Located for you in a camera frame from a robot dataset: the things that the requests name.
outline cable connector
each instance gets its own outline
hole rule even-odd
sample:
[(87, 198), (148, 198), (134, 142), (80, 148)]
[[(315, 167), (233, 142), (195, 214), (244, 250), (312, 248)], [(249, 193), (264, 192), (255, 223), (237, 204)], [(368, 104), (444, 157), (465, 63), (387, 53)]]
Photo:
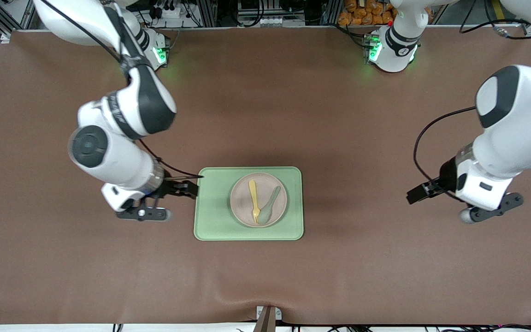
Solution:
[(495, 30), (495, 33), (498, 34), (499, 36), (502, 36), (503, 38), (509, 38), (509, 33), (507, 32), (507, 30), (505, 30), (504, 28), (501, 28), (501, 27), (493, 27), (493, 30)]

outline utensil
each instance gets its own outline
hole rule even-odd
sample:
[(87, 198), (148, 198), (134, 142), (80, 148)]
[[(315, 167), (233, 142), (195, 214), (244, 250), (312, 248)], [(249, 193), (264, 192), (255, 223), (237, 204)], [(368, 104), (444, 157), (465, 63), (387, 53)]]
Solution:
[(251, 200), (253, 200), (253, 221), (255, 221), (257, 224), (257, 217), (259, 216), (261, 210), (257, 205), (257, 187), (255, 186), (254, 179), (249, 181), (249, 192), (251, 193)]
[(272, 192), (270, 196), (270, 200), (267, 202), (265, 206), (261, 208), (260, 214), (257, 217), (257, 223), (258, 224), (265, 224), (268, 221), (270, 221), (271, 218), (271, 208), (274, 206), (274, 202), (276, 201), (276, 198), (278, 198), (278, 194), (280, 193), (280, 186), (276, 186), (274, 188), (274, 191)]

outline tabletop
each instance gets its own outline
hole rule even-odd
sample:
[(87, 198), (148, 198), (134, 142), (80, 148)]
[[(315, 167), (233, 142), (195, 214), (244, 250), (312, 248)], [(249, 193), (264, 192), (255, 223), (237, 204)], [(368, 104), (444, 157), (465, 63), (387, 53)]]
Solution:
[[(531, 40), (491, 29), (424, 32), (403, 72), (364, 64), (334, 28), (183, 31), (158, 76), (175, 123), (146, 143), (188, 172), (295, 166), (304, 236), (201, 242), (194, 201), (167, 197), (168, 223), (118, 220), (102, 183), (67, 155), (77, 109), (124, 86), (100, 47), (46, 32), (0, 46), (0, 323), (531, 324), (531, 170), (520, 208), (476, 225), (445, 195), (409, 206), (424, 178), (419, 131), (474, 105)], [(480, 134), (472, 112), (443, 120), (419, 160), (440, 165)]]

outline round plate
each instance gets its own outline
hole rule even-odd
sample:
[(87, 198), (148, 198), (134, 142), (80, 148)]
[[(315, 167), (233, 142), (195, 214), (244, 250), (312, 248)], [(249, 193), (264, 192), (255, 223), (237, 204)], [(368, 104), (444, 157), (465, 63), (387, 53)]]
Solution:
[[(263, 208), (267, 204), (274, 189), (280, 186), (280, 193), (272, 206), (270, 220), (263, 225), (256, 224), (253, 220), (253, 200), (251, 200), (251, 192), (249, 191), (250, 180), (255, 180), (259, 208)], [(287, 200), (286, 189), (278, 178), (267, 173), (253, 173), (242, 177), (232, 187), (230, 209), (243, 225), (256, 228), (268, 227), (280, 220), (286, 211)]]

